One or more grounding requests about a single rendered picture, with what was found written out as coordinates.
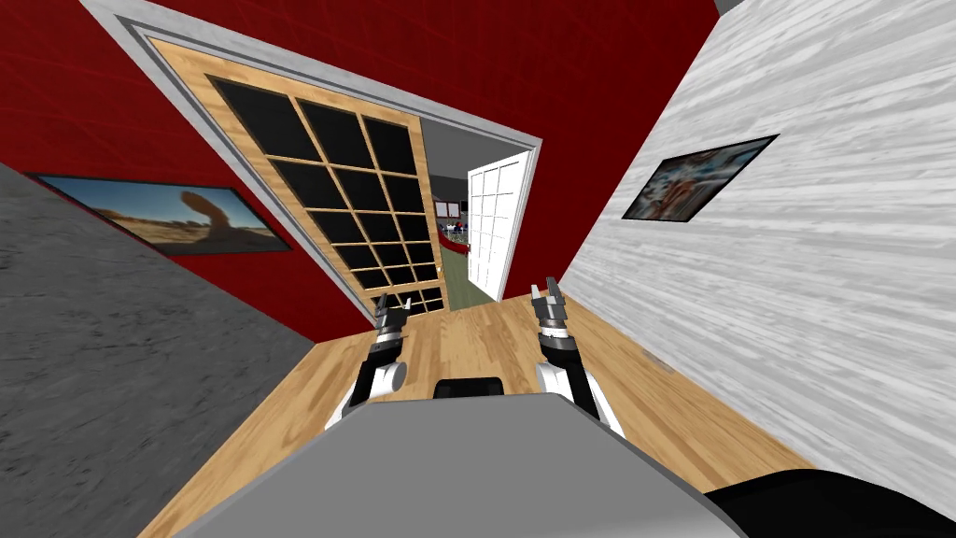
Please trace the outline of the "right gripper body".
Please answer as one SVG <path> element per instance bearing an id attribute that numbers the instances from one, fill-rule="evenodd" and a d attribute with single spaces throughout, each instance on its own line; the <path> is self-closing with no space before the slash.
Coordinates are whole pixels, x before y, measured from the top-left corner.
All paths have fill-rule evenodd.
<path id="1" fill-rule="evenodd" d="M 543 333 L 566 333 L 568 319 L 564 298 L 533 298 L 531 305 Z"/>

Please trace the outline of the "white panelled door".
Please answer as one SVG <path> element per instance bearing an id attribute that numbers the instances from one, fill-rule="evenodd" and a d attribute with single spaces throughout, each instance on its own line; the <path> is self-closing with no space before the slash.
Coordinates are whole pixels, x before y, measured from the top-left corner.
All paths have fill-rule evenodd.
<path id="1" fill-rule="evenodd" d="M 501 300 L 528 151 L 473 169 L 469 181 L 468 278 Z"/>

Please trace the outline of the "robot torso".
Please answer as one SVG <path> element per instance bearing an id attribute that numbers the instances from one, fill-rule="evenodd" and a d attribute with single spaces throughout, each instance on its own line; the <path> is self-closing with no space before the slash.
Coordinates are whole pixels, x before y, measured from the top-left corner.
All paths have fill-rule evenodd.
<path id="1" fill-rule="evenodd" d="M 747 538 L 555 393 L 369 403 L 175 538 Z"/>

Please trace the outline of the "dark-framed colourful picture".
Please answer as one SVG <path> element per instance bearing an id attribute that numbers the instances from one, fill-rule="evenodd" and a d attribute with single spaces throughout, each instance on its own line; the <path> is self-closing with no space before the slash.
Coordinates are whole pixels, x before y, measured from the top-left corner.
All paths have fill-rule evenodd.
<path id="1" fill-rule="evenodd" d="M 665 159 L 622 218 L 690 221 L 776 138 L 778 134 L 771 134 Z"/>

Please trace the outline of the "wooden door with dark panes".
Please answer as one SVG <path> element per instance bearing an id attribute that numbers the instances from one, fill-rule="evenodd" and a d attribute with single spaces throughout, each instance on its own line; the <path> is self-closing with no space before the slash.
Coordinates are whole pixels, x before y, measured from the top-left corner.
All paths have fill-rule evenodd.
<path id="1" fill-rule="evenodd" d="M 418 117 L 217 57 L 149 45 L 330 274 L 369 309 L 449 305 Z"/>

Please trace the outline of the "desert landscape picture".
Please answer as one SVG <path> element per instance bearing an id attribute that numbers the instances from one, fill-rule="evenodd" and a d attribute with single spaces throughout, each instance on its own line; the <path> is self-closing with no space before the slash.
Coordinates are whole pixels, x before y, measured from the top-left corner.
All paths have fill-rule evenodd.
<path id="1" fill-rule="evenodd" d="M 54 175 L 33 179 L 167 257 L 290 249 L 232 188 Z"/>

